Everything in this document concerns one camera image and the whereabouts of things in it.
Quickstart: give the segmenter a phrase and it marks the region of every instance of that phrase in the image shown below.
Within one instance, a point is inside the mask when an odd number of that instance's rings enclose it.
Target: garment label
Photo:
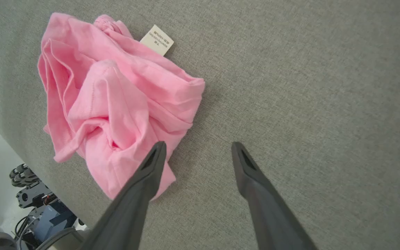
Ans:
[[[140,43],[164,56],[174,44],[174,41],[154,24],[151,30],[141,39]]]

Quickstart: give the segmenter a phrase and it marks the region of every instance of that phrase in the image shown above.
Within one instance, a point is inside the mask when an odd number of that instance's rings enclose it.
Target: crumpled clothing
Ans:
[[[89,24],[54,13],[38,71],[57,162],[77,152],[113,199],[157,141],[167,145],[160,196],[175,181],[168,159],[192,126],[205,82],[132,38],[121,21]]]

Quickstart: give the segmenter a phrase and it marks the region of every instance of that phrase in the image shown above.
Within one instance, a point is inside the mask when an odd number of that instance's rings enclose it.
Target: pink shirt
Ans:
[[[113,199],[157,141],[167,144],[160,196],[175,181],[168,165],[192,126],[205,82],[134,40],[121,21],[50,17],[38,71],[57,162],[77,152]]]

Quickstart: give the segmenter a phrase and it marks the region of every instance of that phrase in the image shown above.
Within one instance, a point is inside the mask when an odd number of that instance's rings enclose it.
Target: gray carpet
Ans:
[[[400,249],[400,1],[0,0],[0,133],[89,226],[109,200],[78,156],[54,163],[36,62],[53,11],[157,24],[206,90],[149,208],[142,249],[256,249],[241,141],[322,250]]]

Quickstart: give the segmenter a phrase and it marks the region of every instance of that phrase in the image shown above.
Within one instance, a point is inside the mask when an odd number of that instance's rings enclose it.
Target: pink garment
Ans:
[[[135,41],[121,21],[89,24],[50,17],[38,71],[47,93],[47,125],[57,162],[77,152],[113,199],[157,141],[167,157],[160,196],[175,181],[168,165],[192,126],[205,82]]]

